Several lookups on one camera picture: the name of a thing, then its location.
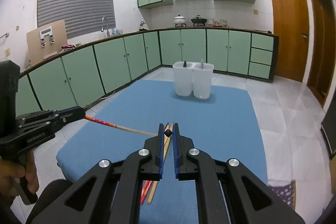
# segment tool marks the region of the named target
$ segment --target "tiled floor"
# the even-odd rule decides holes
[[[171,68],[160,68],[146,80],[173,81]],[[275,77],[272,84],[228,75],[214,74],[213,85],[244,89],[249,93],[260,127],[268,171],[268,183],[279,186],[296,180],[296,211],[306,224],[314,223],[331,200],[327,149],[320,133],[324,112],[310,90],[302,83]],[[120,93],[87,111],[94,116]],[[56,165],[58,150],[87,121],[65,126],[56,138],[35,150],[40,181],[38,193],[51,181],[63,178]],[[16,199],[12,209],[24,222],[32,206]]]

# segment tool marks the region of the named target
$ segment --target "sink faucet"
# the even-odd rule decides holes
[[[102,31],[102,32],[104,31],[104,19],[106,20],[107,37],[110,37],[109,24],[108,24],[108,22],[107,22],[107,18],[106,18],[106,17],[103,17],[103,18],[101,19],[101,22],[102,22],[102,25],[101,25],[101,31]]]

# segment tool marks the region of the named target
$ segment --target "bundle of chopsticks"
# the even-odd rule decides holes
[[[165,127],[165,132],[167,130],[170,130],[172,132],[173,131],[173,125],[174,125],[174,123],[172,123],[171,125],[169,125],[169,123],[168,123]],[[166,154],[167,154],[167,151],[168,151],[170,139],[171,139],[171,137],[167,137],[166,134],[164,135],[163,161],[166,158]],[[157,181],[148,181],[148,180],[144,181],[143,186],[142,186],[142,191],[141,191],[141,199],[140,199],[140,204],[141,205],[144,203],[144,201],[147,197],[147,194],[148,194],[152,185],[153,185],[153,187],[151,189],[151,192],[150,192],[148,200],[147,200],[148,204],[152,203],[152,200],[153,200],[154,193],[155,193],[156,187],[158,185],[158,182]]]

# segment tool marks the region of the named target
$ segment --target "human hand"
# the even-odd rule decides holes
[[[28,190],[36,193],[39,189],[39,182],[36,173],[34,152],[27,152],[26,169],[21,164],[16,164],[9,160],[0,158],[0,193],[3,197],[16,197],[18,195],[16,188],[12,183],[12,178],[26,177],[28,181]]]

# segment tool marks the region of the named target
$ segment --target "white plastic container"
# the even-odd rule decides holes
[[[210,97],[210,89],[212,82],[213,64],[201,63],[193,64],[194,71],[194,96],[199,99],[208,99]]]
[[[179,96],[190,96],[193,91],[193,62],[187,62],[187,67],[183,67],[183,61],[173,65],[175,92]]]

